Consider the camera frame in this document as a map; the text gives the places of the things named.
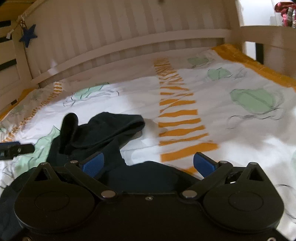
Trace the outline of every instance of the white wall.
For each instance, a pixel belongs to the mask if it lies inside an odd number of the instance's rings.
[[[277,0],[239,0],[241,25],[281,25],[274,12],[274,2],[277,3]],[[246,42],[245,48],[246,54],[256,59],[255,43]]]

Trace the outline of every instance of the screw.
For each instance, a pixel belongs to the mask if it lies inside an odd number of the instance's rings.
[[[193,190],[185,190],[185,191],[182,192],[182,195],[185,198],[194,198],[194,197],[197,196],[197,192],[193,191]]]
[[[116,195],[116,192],[112,190],[105,190],[101,192],[102,197],[104,198],[113,198]]]
[[[152,196],[147,196],[147,197],[145,197],[145,200],[152,201],[153,200],[153,197]]]

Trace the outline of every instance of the orange striped pattern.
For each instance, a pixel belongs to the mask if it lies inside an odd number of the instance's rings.
[[[196,116],[198,115],[198,110],[194,108],[189,108],[185,110],[184,107],[190,107],[196,103],[194,99],[188,99],[190,96],[193,96],[194,93],[190,91],[189,88],[186,88],[186,83],[184,82],[183,78],[178,74],[176,70],[173,69],[169,60],[167,58],[161,58],[154,61],[155,71],[159,78],[160,89],[163,92],[160,92],[161,96],[167,96],[167,98],[162,98],[159,102],[160,106],[165,106],[164,109],[160,109],[159,118],[175,118],[179,116]],[[178,111],[170,111],[170,108],[174,107],[180,108]],[[206,127],[204,125],[198,124],[201,122],[200,118],[182,120],[182,121],[172,121],[172,122],[158,122],[159,128],[170,127],[169,130],[159,133],[159,146],[166,146],[172,145],[179,142],[189,142],[189,141],[196,141],[202,139],[209,135],[209,133],[200,133],[199,131],[204,131]],[[192,125],[192,128],[175,128],[179,125],[189,124]],[[183,137],[189,133],[196,132],[197,135],[193,137]],[[169,140],[162,140],[163,137],[175,137]],[[205,152],[211,151],[218,148],[218,145],[212,142],[201,142],[197,145],[191,145],[186,148],[180,149],[178,151],[169,152],[161,154],[161,161],[173,161],[178,160],[190,155],[195,154],[198,151]],[[196,172],[194,167],[190,167],[184,170],[187,173],[193,174]]]
[[[48,103],[50,103],[55,97],[57,97],[62,92],[62,85],[58,82],[54,83],[54,90],[53,93],[49,95],[49,97],[42,101],[39,106],[34,108],[31,112],[31,114],[24,118],[18,126],[15,126],[12,128],[12,130],[6,135],[6,138],[2,142],[11,142],[15,138],[15,134],[21,129],[22,126],[26,125],[28,121],[30,121],[37,113],[38,110],[40,110],[43,106],[46,106]]]

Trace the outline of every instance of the triangular cutout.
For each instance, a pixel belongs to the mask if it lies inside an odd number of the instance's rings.
[[[261,181],[263,182],[263,178],[261,177],[260,173],[256,168],[254,168],[249,176],[249,180],[254,180],[254,181]]]
[[[46,171],[45,168],[42,168],[38,174],[38,176],[35,178],[35,181],[38,182],[38,181],[45,181],[45,180],[49,180],[50,177]]]

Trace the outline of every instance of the bed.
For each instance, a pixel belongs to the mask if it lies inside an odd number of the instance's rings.
[[[4,71],[17,80],[0,96],[0,142],[36,150],[0,162],[0,194],[46,160],[67,113],[79,124],[101,112],[140,114],[145,128],[121,149],[128,165],[152,160],[201,177],[197,151],[258,162],[285,204],[278,230],[294,240],[296,85],[291,69],[268,66],[290,66],[295,30],[240,27],[239,15],[234,0],[37,0],[23,17],[38,38],[24,48],[20,27],[12,33],[16,65]],[[265,66],[243,54],[245,41],[277,51],[265,52]]]

